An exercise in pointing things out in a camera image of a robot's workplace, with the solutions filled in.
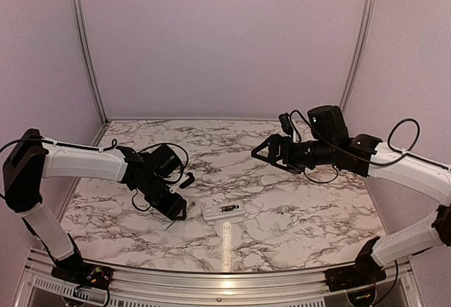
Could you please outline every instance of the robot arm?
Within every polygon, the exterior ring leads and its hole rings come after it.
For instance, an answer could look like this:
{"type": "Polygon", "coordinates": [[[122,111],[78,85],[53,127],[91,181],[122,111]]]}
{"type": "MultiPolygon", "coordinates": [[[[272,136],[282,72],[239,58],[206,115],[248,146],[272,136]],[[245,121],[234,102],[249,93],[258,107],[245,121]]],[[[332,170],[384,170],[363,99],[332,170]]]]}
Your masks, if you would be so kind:
{"type": "MultiPolygon", "coordinates": [[[[290,135],[288,114],[282,115],[280,121],[283,131],[290,135]]],[[[392,261],[434,246],[451,246],[451,173],[448,170],[420,161],[411,154],[396,163],[382,166],[398,160],[400,154],[392,151],[381,139],[367,134],[350,138],[337,106],[310,110],[309,123],[314,138],[318,140],[298,143],[290,137],[273,134],[252,151],[252,156],[297,174],[303,173],[305,168],[333,164],[340,170],[364,177],[396,182],[440,204],[437,211],[419,222],[394,234],[369,240],[356,257],[355,265],[326,271],[331,291],[370,284],[371,280],[384,280],[383,267],[392,261]],[[266,148],[267,153],[260,154],[266,148]]]]}
{"type": "MultiPolygon", "coordinates": [[[[387,163],[399,158],[399,154],[391,151],[386,143],[379,144],[376,151],[371,161],[377,163],[387,163]]],[[[440,204],[437,211],[424,219],[399,232],[381,237],[375,243],[371,256],[379,266],[383,267],[394,260],[434,246],[451,245],[450,231],[443,226],[451,204],[451,173],[407,156],[386,167],[370,165],[368,176],[401,184],[440,204]]]]}
{"type": "Polygon", "coordinates": [[[45,245],[56,263],[52,271],[54,277],[105,289],[111,269],[93,267],[83,261],[75,242],[54,214],[42,205],[39,193],[42,178],[90,177],[120,182],[130,190],[140,190],[145,200],[167,218],[186,219],[186,200],[175,189],[189,186],[194,177],[188,173],[177,182],[164,179],[175,169],[184,168],[165,144],[151,153],[137,153],[126,146],[102,149],[43,138],[36,129],[29,129],[21,140],[3,166],[5,200],[45,245]],[[86,278],[94,277],[95,273],[104,275],[87,282],[86,278]]]}

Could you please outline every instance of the white marble tabletop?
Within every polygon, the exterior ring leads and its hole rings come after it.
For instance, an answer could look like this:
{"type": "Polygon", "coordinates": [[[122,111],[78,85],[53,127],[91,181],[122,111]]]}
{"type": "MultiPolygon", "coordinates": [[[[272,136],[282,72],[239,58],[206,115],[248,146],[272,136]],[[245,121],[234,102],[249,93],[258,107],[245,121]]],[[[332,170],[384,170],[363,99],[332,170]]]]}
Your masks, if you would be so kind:
{"type": "MultiPolygon", "coordinates": [[[[137,150],[158,142],[187,149],[196,181],[178,193],[196,206],[166,231],[171,222],[153,209],[136,211],[125,185],[83,179],[62,225],[85,258],[143,268],[260,272],[354,260],[366,240],[385,234],[362,178],[340,172],[330,184],[314,184],[251,158],[276,132],[279,124],[265,121],[113,122],[102,146],[116,138],[137,150]],[[246,210],[241,221],[204,222],[202,207],[238,200],[246,210]]],[[[334,174],[324,166],[310,177],[334,174]]],[[[141,195],[135,202],[147,206],[141,195]]]]}

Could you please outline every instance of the black cable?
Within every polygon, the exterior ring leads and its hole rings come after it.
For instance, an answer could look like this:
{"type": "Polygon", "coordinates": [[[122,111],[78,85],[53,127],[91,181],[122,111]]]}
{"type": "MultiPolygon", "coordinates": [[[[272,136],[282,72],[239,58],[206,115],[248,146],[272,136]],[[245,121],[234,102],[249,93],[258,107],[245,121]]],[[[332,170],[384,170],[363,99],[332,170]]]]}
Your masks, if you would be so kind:
{"type": "MultiPolygon", "coordinates": [[[[394,127],[393,130],[392,130],[392,132],[390,132],[390,134],[388,135],[388,139],[387,139],[387,145],[388,145],[388,147],[390,148],[390,150],[392,150],[392,151],[394,151],[394,152],[398,152],[399,154],[402,153],[402,151],[399,150],[399,149],[396,149],[395,147],[393,147],[393,146],[392,146],[392,143],[391,143],[391,140],[392,140],[392,138],[393,138],[393,133],[395,132],[395,130],[396,130],[401,124],[405,123],[408,119],[410,119],[410,118],[406,118],[406,119],[401,120],[398,124],[395,125],[395,127],[394,127]]],[[[407,153],[407,155],[408,155],[409,157],[415,158],[416,160],[423,161],[424,163],[431,164],[431,165],[437,166],[437,167],[442,168],[442,169],[445,169],[445,170],[447,170],[447,169],[449,168],[448,165],[444,165],[444,164],[442,164],[442,163],[437,163],[436,161],[430,161],[430,160],[428,160],[428,159],[426,159],[426,158],[417,156],[417,155],[415,155],[415,154],[407,153]]]]}
{"type": "Polygon", "coordinates": [[[110,289],[107,288],[106,289],[106,303],[102,307],[107,307],[108,306],[108,304],[110,303],[110,298],[111,298],[110,289]]]}
{"type": "MultiPolygon", "coordinates": [[[[302,113],[300,113],[299,110],[293,110],[293,111],[291,112],[291,114],[290,114],[290,118],[292,117],[292,115],[293,115],[294,113],[297,113],[297,114],[302,118],[302,120],[310,127],[310,129],[311,129],[313,132],[315,132],[315,134],[319,137],[319,139],[320,139],[322,142],[326,143],[326,144],[329,145],[330,147],[333,147],[335,150],[340,151],[340,152],[342,152],[342,153],[344,153],[344,154],[347,154],[348,156],[351,156],[351,157],[353,157],[354,159],[357,159],[357,160],[359,160],[359,161],[364,161],[364,162],[366,162],[366,163],[368,163],[368,164],[375,165],[375,166],[385,167],[385,166],[394,165],[394,164],[400,162],[402,159],[404,159],[404,158],[406,158],[406,157],[408,156],[407,153],[404,153],[404,154],[402,154],[398,159],[395,159],[395,160],[393,160],[393,161],[389,161],[388,163],[377,163],[377,162],[374,162],[374,161],[369,161],[369,160],[366,160],[366,159],[364,159],[364,158],[355,156],[354,154],[352,154],[352,153],[350,153],[350,152],[348,152],[348,151],[346,151],[346,150],[343,150],[343,149],[341,149],[340,147],[338,147],[338,146],[336,146],[336,145],[330,143],[326,138],[324,138],[323,136],[321,136],[321,134],[320,134],[320,133],[319,133],[319,132],[311,125],[311,124],[310,124],[310,122],[302,115],[302,113]]],[[[419,123],[418,123],[415,119],[413,119],[413,118],[406,118],[406,119],[404,119],[403,121],[404,121],[403,123],[405,123],[405,122],[407,122],[407,121],[413,122],[413,123],[415,123],[416,128],[417,128],[415,139],[414,139],[414,141],[412,142],[412,144],[410,145],[410,147],[407,149],[407,152],[410,152],[410,151],[415,147],[416,142],[418,141],[418,138],[419,138],[419,136],[420,136],[420,126],[419,126],[419,123]]]]}
{"type": "Polygon", "coordinates": [[[182,161],[181,161],[181,159],[180,159],[180,165],[179,165],[179,166],[180,166],[180,175],[179,175],[179,177],[178,177],[177,180],[167,180],[167,179],[164,179],[164,178],[159,177],[159,176],[157,175],[157,176],[158,176],[161,180],[163,180],[163,182],[165,182],[166,184],[177,184],[179,181],[181,181],[181,179],[182,179],[182,177],[183,177],[183,174],[184,174],[184,172],[185,172],[185,169],[186,169],[186,167],[188,166],[188,162],[190,161],[190,155],[188,154],[188,152],[187,152],[183,147],[181,147],[181,146],[178,145],[178,144],[174,144],[174,143],[157,143],[157,144],[153,144],[153,145],[150,145],[150,146],[148,146],[148,147],[143,148],[141,151],[138,152],[138,154],[140,154],[140,153],[142,153],[142,152],[145,152],[145,151],[147,151],[147,150],[153,149],[154,147],[161,146],[161,145],[171,145],[171,146],[178,147],[180,150],[183,151],[183,153],[184,153],[185,156],[186,156],[186,161],[185,161],[185,163],[182,163],[182,161]]]}
{"type": "Polygon", "coordinates": [[[147,212],[148,210],[150,210],[150,208],[152,207],[152,205],[149,205],[149,207],[148,208],[146,208],[146,209],[142,209],[142,208],[139,208],[138,206],[136,206],[136,203],[135,203],[135,197],[138,195],[138,190],[136,190],[136,193],[135,194],[133,194],[133,196],[132,196],[132,205],[133,205],[133,207],[134,208],[136,208],[139,212],[147,212]]]}
{"type": "Polygon", "coordinates": [[[333,169],[335,170],[335,177],[332,178],[331,180],[326,181],[326,182],[319,182],[318,180],[311,179],[311,178],[305,173],[305,170],[303,170],[302,173],[304,173],[304,176],[305,176],[309,181],[314,182],[315,184],[328,184],[328,183],[330,183],[330,182],[333,182],[333,181],[334,181],[335,179],[337,179],[337,177],[338,177],[338,169],[337,169],[337,167],[336,167],[335,165],[332,165],[332,167],[333,167],[333,169]]]}
{"type": "Polygon", "coordinates": [[[377,302],[373,303],[371,306],[377,306],[378,304],[380,304],[382,302],[382,300],[384,300],[390,293],[391,291],[395,288],[396,286],[396,281],[397,281],[397,276],[400,274],[400,269],[397,265],[397,261],[395,261],[395,265],[396,265],[396,275],[395,275],[395,281],[392,284],[392,287],[390,287],[390,289],[387,291],[387,293],[385,293],[379,300],[377,300],[377,302]]]}
{"type": "MultiPolygon", "coordinates": [[[[5,151],[8,147],[10,147],[11,145],[15,145],[17,143],[23,143],[23,142],[40,142],[40,143],[52,144],[52,145],[54,145],[54,143],[55,143],[51,140],[41,139],[41,138],[14,139],[14,140],[11,140],[10,142],[4,144],[2,147],[0,147],[0,154],[3,151],[5,151]]],[[[61,143],[61,142],[57,142],[56,145],[63,146],[63,147],[71,147],[71,148],[80,149],[80,150],[89,150],[89,151],[100,151],[100,149],[101,149],[101,147],[83,146],[83,145],[75,145],[75,144],[61,143]]],[[[103,151],[110,151],[112,149],[115,149],[117,146],[118,146],[118,140],[113,139],[111,141],[111,145],[106,148],[103,148],[103,151]]],[[[3,200],[6,200],[6,197],[2,193],[0,193],[0,198],[2,198],[3,200]]]]}
{"type": "Polygon", "coordinates": [[[299,130],[297,129],[296,125],[293,123],[293,120],[292,120],[291,116],[288,118],[288,120],[290,121],[291,127],[296,132],[298,140],[302,141],[302,136],[299,133],[299,130]]]}
{"type": "Polygon", "coordinates": [[[186,161],[185,161],[185,164],[183,164],[183,168],[186,168],[186,167],[188,166],[188,162],[190,161],[190,155],[188,154],[188,152],[187,152],[183,147],[181,147],[181,146],[178,145],[178,144],[174,144],[174,143],[157,143],[157,144],[150,145],[150,146],[148,146],[148,147],[144,147],[144,148],[143,148],[141,151],[139,151],[138,153],[140,154],[140,153],[142,153],[142,152],[145,152],[145,151],[147,151],[147,150],[153,149],[154,147],[161,146],[161,145],[171,145],[171,146],[178,147],[180,150],[182,150],[183,153],[184,153],[185,156],[186,156],[186,161]]]}

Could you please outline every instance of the lavender wall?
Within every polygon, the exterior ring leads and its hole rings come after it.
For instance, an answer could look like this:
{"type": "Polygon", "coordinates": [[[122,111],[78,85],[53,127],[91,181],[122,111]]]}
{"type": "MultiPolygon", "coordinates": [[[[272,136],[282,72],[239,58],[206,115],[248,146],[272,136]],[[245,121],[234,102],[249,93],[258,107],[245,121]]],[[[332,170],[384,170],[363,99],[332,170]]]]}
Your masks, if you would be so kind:
{"type": "MultiPolygon", "coordinates": [[[[386,139],[404,117],[421,123],[415,152],[451,161],[451,0],[377,0],[373,25],[346,120],[353,134],[386,139]]],[[[406,127],[397,145],[407,147],[406,127]]],[[[437,203],[381,180],[368,187],[390,232],[430,213],[437,203]]],[[[451,249],[412,262],[425,307],[450,305],[451,249]]]]}
{"type": "Polygon", "coordinates": [[[82,0],[110,118],[338,103],[364,0],[82,0]]]}
{"type": "MultiPolygon", "coordinates": [[[[100,123],[71,1],[0,0],[0,15],[0,145],[29,127],[55,139],[92,142],[100,123]]],[[[0,164],[6,155],[0,156],[0,164]]],[[[44,181],[44,201],[53,211],[65,199],[69,182],[44,181]]],[[[10,306],[32,238],[4,202],[0,242],[0,305],[10,306]]]]}

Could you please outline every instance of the small white object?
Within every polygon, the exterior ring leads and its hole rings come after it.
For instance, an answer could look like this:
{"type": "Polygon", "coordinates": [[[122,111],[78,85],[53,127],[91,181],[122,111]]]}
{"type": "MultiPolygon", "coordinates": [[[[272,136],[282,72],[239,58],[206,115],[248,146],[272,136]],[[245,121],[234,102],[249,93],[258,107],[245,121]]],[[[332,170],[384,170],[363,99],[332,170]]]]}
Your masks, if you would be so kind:
{"type": "Polygon", "coordinates": [[[245,213],[245,206],[239,201],[217,206],[207,206],[202,209],[202,215],[207,223],[242,217],[245,213]]]}

